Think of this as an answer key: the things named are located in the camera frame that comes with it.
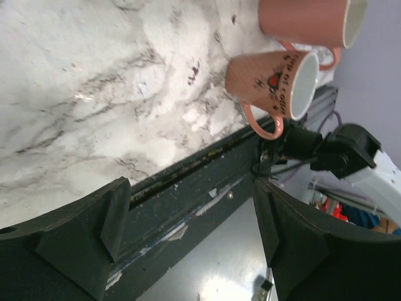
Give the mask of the aluminium frame rail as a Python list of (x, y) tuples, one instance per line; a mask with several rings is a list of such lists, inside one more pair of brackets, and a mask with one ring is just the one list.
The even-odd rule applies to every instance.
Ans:
[(300, 124), (311, 131), (321, 132), (335, 110), (338, 87), (324, 85), (315, 92), (311, 107)]

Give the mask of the printed salmon coffee mug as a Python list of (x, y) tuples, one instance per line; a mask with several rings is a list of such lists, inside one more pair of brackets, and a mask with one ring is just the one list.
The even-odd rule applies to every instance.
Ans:
[[(266, 140), (284, 132), (284, 119), (301, 120), (307, 113), (318, 83), (319, 61), (312, 51), (274, 51), (232, 58), (225, 89), (238, 98), (253, 131)], [(251, 107), (269, 114), (274, 130), (265, 131)]]

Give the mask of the black mounting rail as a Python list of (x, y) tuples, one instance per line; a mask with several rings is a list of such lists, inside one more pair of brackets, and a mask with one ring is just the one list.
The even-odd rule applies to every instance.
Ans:
[(251, 197), (259, 137), (245, 127), (193, 155), (185, 172), (131, 204), (105, 300), (136, 300)]

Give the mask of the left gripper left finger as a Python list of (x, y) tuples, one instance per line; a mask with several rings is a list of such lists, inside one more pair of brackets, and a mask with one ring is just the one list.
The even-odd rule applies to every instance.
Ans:
[(103, 300), (131, 201), (121, 177), (1, 229), (1, 300)]

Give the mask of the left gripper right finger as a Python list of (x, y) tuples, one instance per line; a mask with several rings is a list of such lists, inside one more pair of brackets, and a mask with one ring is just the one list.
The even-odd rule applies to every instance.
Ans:
[(257, 180), (254, 208), (279, 300), (400, 300), (400, 237), (336, 219)]

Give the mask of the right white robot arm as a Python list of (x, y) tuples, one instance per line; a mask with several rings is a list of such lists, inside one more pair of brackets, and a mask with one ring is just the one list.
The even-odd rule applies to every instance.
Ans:
[(349, 182), (400, 224), (400, 168), (361, 125), (343, 124), (327, 136), (292, 125), (269, 146), (268, 159), (253, 165), (251, 173), (270, 178), (305, 165)]

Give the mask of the plain pink mug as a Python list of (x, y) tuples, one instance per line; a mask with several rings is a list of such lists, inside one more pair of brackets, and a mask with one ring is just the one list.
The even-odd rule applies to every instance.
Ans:
[(330, 50), (333, 61), (320, 65), (328, 71), (340, 62), (341, 50), (354, 44), (368, 5), (352, 0), (264, 0), (258, 3), (258, 21), (261, 30), (287, 50), (294, 50), (295, 43)]

